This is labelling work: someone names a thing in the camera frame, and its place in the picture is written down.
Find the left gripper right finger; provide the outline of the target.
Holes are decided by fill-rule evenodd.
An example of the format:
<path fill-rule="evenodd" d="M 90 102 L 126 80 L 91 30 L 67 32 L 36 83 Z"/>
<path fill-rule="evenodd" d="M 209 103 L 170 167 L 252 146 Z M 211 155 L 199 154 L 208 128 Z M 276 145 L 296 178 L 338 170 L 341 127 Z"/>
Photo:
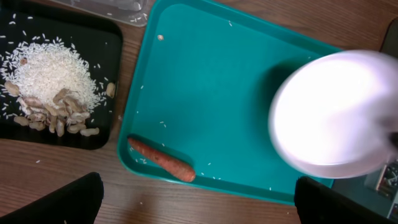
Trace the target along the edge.
<path fill-rule="evenodd" d="M 294 204 L 301 224 L 394 224 L 309 177 L 296 181 Z"/>

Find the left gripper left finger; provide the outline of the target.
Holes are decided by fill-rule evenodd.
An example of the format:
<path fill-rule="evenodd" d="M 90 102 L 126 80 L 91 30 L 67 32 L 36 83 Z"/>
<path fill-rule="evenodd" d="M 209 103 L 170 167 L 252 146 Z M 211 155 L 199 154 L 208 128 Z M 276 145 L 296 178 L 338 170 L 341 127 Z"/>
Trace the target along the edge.
<path fill-rule="evenodd" d="M 1 217 L 1 224 L 94 223 L 104 198 L 103 181 L 90 172 Z"/>

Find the white dinner plate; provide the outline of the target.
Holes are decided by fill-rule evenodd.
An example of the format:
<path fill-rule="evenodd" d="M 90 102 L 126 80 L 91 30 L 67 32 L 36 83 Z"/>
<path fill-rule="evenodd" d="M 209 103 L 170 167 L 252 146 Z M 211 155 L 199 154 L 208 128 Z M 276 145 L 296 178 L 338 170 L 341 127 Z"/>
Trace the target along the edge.
<path fill-rule="evenodd" d="M 347 50 L 301 66 L 276 91 L 268 127 L 278 155 L 304 174 L 380 169 L 397 159 L 397 59 Z"/>

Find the orange carrot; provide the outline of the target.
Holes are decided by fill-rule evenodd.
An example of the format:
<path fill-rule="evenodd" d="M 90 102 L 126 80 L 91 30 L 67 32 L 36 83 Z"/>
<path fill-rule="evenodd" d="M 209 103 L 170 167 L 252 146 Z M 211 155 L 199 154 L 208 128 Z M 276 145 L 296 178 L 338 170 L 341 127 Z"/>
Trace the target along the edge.
<path fill-rule="evenodd" d="M 186 162 L 158 151 L 137 139 L 128 138 L 128 142 L 135 151 L 166 170 L 178 180 L 183 182 L 193 182 L 195 180 L 196 172 Z"/>

